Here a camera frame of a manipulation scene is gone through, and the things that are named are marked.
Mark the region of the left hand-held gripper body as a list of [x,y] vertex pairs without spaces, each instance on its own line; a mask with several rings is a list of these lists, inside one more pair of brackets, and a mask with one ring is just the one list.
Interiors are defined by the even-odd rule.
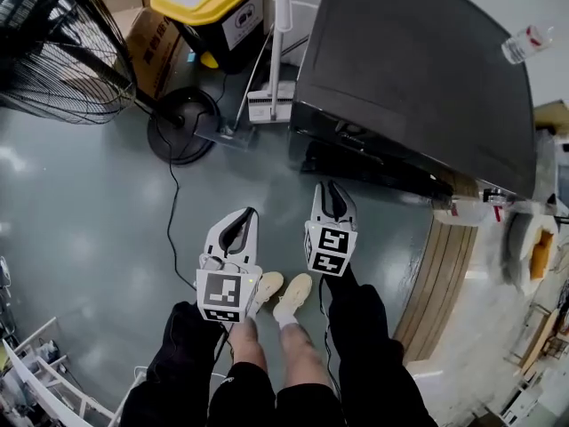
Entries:
[[258,290],[261,267],[201,254],[196,305],[205,320],[243,323]]

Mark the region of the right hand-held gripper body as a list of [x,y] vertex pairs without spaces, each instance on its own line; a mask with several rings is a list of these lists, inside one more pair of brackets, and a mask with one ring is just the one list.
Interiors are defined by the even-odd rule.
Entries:
[[356,242],[357,231],[353,222],[305,222],[303,245],[308,270],[341,277],[355,250]]

